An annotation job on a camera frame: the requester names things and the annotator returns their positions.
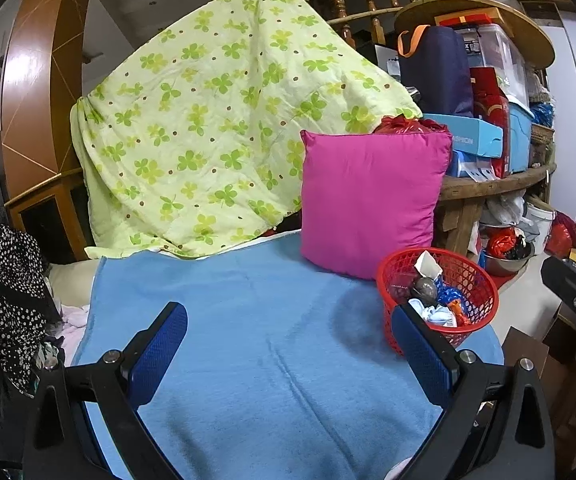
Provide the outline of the white blue face mask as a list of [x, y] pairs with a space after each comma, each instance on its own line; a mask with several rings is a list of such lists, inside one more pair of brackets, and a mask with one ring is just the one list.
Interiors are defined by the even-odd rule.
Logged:
[[426, 306], [418, 298], [410, 298], [408, 300], [410, 307], [427, 323], [437, 326], [451, 327], [457, 326], [455, 314], [444, 306]]

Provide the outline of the orange wrapper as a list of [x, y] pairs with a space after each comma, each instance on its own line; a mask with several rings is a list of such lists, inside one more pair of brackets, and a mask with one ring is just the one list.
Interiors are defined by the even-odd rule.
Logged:
[[468, 318], [463, 300], [461, 300], [459, 298], [453, 299], [448, 304], [448, 309], [450, 309], [451, 312], [454, 314], [454, 318], [455, 318], [457, 326], [468, 326], [471, 324], [470, 318]]

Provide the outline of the red mesh trash basket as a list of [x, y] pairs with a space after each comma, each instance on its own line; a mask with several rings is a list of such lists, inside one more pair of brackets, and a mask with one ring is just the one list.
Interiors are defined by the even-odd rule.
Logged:
[[406, 248], [385, 257], [376, 283], [383, 302], [384, 335], [397, 354], [392, 314], [409, 301], [413, 309], [452, 346], [490, 324], [498, 309], [498, 290], [478, 264], [440, 248]]

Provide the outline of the light blue fashion box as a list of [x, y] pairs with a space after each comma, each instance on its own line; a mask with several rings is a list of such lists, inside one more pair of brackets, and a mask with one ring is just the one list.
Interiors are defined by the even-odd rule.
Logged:
[[498, 158], [503, 153], [504, 130], [479, 118], [443, 114], [425, 114], [448, 127], [453, 136], [453, 150], [486, 158]]

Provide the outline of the blue plastic bag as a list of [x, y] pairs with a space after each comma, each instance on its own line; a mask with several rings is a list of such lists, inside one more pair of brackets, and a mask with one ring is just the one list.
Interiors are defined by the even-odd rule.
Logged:
[[447, 307], [448, 304], [455, 298], [463, 300], [462, 292], [454, 286], [445, 284], [443, 281], [437, 281], [436, 287], [437, 287], [437, 303], [440, 304], [441, 306]]

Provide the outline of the red gift box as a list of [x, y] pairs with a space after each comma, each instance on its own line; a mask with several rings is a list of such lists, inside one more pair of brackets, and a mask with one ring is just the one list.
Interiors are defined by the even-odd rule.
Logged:
[[474, 111], [485, 122], [500, 127], [503, 131], [501, 154], [492, 158], [492, 167], [497, 178], [510, 174], [510, 113], [508, 99], [497, 84], [493, 67], [471, 67], [471, 87], [474, 92]]

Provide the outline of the old wooden round table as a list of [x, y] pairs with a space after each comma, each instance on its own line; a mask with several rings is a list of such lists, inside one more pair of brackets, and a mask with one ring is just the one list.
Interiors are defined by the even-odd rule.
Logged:
[[432, 246], [466, 256], [472, 227], [488, 198], [527, 190], [545, 181], [556, 169], [556, 164], [549, 164], [486, 182], [445, 176], [434, 208]]

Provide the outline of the blue toothpaste box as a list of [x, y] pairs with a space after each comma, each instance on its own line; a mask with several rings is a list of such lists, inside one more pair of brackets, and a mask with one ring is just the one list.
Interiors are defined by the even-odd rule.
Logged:
[[424, 250], [419, 255], [414, 264], [414, 268], [422, 278], [430, 278], [431, 281], [435, 281], [443, 274], [443, 269], [440, 264], [437, 263], [437, 260], [434, 259], [428, 250]]

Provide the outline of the red plastic bag bundle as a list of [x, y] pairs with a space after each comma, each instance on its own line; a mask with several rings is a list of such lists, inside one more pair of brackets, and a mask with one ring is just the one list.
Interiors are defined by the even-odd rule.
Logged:
[[404, 115], [383, 116], [373, 133], [433, 133], [446, 131], [445, 125], [428, 118], [406, 118]]

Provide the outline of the steel bowl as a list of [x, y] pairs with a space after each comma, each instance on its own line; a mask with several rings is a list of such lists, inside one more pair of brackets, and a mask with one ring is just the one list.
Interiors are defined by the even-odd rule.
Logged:
[[523, 258], [496, 258], [483, 252], [484, 263], [486, 264], [486, 272], [495, 278], [507, 278], [521, 271], [534, 256], [534, 244], [527, 242], [527, 248], [523, 250]]

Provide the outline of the green clover quilt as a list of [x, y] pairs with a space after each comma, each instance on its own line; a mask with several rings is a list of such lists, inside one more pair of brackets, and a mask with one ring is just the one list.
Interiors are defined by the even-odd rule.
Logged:
[[146, 42], [71, 110], [90, 258], [201, 258], [301, 207], [301, 132], [420, 116], [305, 0], [213, 0]]

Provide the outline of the magenta pillow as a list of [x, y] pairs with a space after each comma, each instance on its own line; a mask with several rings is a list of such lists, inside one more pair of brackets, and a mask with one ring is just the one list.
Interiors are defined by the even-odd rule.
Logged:
[[382, 259], [427, 247], [452, 155], [452, 136], [301, 132], [301, 254], [311, 263], [372, 280]]

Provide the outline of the black plastic bag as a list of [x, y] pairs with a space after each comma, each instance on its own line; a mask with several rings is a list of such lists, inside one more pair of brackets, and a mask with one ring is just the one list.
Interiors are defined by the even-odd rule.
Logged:
[[410, 286], [410, 297], [418, 299], [425, 306], [435, 306], [437, 304], [438, 290], [437, 285], [431, 278], [417, 278]]

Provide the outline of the blue fleece blanket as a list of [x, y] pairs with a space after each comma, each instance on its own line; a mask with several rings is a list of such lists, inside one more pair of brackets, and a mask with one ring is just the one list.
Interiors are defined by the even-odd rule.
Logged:
[[139, 414], [187, 479], [380, 479], [439, 416], [383, 334], [372, 282], [313, 266], [297, 235], [189, 261], [99, 264], [80, 364], [172, 301], [187, 335]]

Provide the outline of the green patterned cloth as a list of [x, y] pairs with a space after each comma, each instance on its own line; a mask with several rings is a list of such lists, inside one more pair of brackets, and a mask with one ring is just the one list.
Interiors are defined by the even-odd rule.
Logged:
[[64, 352], [59, 342], [43, 341], [39, 344], [35, 367], [38, 370], [54, 370], [64, 360]]

